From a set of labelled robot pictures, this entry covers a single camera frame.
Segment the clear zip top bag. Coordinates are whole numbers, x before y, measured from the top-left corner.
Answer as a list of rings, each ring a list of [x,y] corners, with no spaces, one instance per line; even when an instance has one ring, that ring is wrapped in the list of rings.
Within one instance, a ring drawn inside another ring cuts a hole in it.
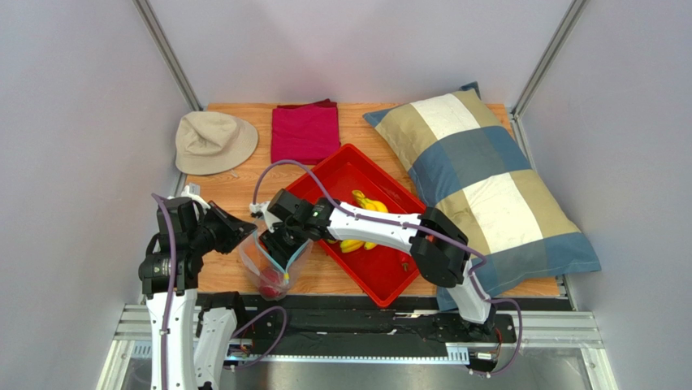
[[[259,294],[267,301],[279,301],[296,284],[314,243],[284,227],[271,231],[263,219],[253,223],[257,230],[240,243],[240,259]]]

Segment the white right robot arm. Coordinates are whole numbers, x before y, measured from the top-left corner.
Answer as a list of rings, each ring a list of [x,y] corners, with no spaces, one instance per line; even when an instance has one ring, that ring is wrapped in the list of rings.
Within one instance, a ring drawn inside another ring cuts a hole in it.
[[[330,197],[311,203],[282,189],[272,200],[251,209],[267,224],[270,248],[285,249],[307,240],[356,240],[408,254],[425,280],[448,291],[464,321],[486,329],[494,326],[496,309],[472,274],[475,250],[468,246],[466,235],[434,207],[421,214],[390,214]]]

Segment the purple fake eggplant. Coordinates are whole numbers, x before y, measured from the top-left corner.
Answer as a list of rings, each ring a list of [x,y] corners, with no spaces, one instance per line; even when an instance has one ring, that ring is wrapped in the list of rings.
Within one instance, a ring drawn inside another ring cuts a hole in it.
[[[398,253],[398,259],[400,261],[400,265],[404,273],[407,273],[409,271],[409,258],[410,256],[406,253]]]

